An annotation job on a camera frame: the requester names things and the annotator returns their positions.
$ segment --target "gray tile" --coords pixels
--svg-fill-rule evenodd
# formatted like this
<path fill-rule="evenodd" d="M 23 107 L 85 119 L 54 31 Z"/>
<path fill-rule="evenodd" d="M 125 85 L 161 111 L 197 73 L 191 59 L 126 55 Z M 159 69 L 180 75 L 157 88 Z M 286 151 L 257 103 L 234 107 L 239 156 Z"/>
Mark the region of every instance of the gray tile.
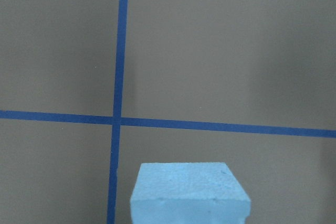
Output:
<path fill-rule="evenodd" d="M 0 109 L 112 114 L 118 0 L 0 8 Z"/>
<path fill-rule="evenodd" d="M 0 120 L 0 223 L 105 223 L 111 126 Z"/>
<path fill-rule="evenodd" d="M 123 116 L 335 128 L 334 0 L 129 0 Z"/>
<path fill-rule="evenodd" d="M 122 127 L 116 223 L 131 223 L 129 200 L 141 163 L 225 162 L 251 198 L 246 224 L 336 221 L 333 139 Z"/>

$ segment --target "cube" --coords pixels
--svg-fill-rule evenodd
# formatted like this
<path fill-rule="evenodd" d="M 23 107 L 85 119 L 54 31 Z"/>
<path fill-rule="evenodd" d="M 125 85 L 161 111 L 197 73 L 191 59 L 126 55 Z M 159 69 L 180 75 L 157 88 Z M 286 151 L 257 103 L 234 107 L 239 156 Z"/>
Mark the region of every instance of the cube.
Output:
<path fill-rule="evenodd" d="M 133 224 L 244 224 L 251 201 L 225 163 L 144 163 Z"/>

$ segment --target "blue tape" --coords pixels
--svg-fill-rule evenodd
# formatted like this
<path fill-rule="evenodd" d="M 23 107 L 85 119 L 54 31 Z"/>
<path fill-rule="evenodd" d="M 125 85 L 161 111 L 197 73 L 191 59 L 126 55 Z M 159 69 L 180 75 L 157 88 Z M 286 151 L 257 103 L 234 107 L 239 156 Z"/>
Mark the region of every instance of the blue tape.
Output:
<path fill-rule="evenodd" d="M 4 111 L 4 110 L 0 110 L 0 118 L 47 121 L 47 122 L 108 124 L 108 125 L 112 124 L 113 119 L 111 116 L 75 115 L 75 114 Z"/>
<path fill-rule="evenodd" d="M 336 131 L 334 130 L 319 130 L 319 129 L 291 128 L 291 127 L 278 127 L 278 126 L 260 126 L 260 125 L 247 125 L 247 124 L 122 118 L 121 125 L 172 128 L 172 129 L 188 129 L 188 130 L 204 130 L 204 131 L 226 131 L 226 132 L 258 133 L 258 134 L 272 134 L 272 135 L 313 136 L 313 137 L 336 138 Z"/>
<path fill-rule="evenodd" d="M 117 55 L 115 59 L 116 63 L 115 63 L 115 78 L 114 78 L 113 127 L 112 127 L 112 139 L 111 139 L 110 178 L 109 178 L 109 195 L 108 195 L 108 209 L 107 209 L 108 224 L 114 224 L 114 219 L 116 215 L 115 204 L 117 200 L 117 170 L 119 163 L 119 141 L 120 141 L 120 124 L 121 124 L 121 108 L 122 108 L 122 89 L 123 89 L 124 63 L 125 63 L 127 4 L 128 0 L 119 0 Z"/>

